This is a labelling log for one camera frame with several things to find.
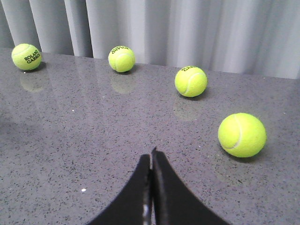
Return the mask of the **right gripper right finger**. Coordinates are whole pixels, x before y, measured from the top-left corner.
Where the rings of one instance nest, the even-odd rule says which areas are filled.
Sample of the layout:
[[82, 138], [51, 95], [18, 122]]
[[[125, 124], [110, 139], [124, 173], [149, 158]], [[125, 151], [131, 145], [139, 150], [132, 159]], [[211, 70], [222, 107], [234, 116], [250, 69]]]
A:
[[185, 186], [166, 155], [152, 151], [152, 192], [157, 225], [227, 225]]

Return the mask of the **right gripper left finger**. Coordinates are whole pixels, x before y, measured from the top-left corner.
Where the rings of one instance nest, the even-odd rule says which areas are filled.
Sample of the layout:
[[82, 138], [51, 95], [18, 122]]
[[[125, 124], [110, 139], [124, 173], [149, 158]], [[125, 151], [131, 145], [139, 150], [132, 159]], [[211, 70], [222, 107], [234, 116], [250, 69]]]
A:
[[152, 214], [150, 156], [141, 155], [127, 184], [90, 225], [150, 225]]

